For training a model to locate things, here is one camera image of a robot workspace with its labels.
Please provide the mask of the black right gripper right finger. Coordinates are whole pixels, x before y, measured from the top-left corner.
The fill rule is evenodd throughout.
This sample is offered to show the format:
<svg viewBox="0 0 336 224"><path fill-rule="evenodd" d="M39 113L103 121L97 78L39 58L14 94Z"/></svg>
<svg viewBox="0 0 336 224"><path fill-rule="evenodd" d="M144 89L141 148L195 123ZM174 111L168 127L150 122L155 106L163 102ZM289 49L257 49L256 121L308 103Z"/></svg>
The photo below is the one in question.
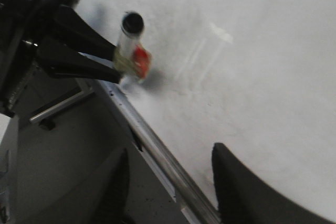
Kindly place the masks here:
<svg viewBox="0 0 336 224"><path fill-rule="evenodd" d="M329 223L268 186L223 143L213 146L212 170L222 223Z"/></svg>

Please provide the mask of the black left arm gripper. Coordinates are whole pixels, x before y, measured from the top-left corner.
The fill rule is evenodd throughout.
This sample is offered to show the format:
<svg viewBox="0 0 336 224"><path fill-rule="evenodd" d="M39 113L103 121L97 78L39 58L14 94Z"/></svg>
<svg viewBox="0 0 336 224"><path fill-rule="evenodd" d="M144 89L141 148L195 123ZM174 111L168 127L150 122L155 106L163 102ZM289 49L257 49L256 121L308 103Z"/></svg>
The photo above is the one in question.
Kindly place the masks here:
<svg viewBox="0 0 336 224"><path fill-rule="evenodd" d="M120 82L121 73L78 53L113 59L116 49L71 8L78 2L1 0L1 114L14 116L14 107L37 67L36 60L53 78ZM67 46L51 37L41 41L52 17L54 33Z"/></svg>

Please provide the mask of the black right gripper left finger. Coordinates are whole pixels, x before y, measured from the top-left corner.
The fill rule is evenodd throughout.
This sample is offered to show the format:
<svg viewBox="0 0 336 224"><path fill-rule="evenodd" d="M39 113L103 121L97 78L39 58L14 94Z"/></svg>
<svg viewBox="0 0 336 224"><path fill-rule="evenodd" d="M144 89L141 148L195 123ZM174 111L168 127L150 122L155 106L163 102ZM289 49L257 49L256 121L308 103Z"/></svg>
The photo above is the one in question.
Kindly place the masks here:
<svg viewBox="0 0 336 224"><path fill-rule="evenodd" d="M91 223L135 223L126 212L130 187L128 151L123 149L116 168L110 176L106 189L97 205Z"/></svg>

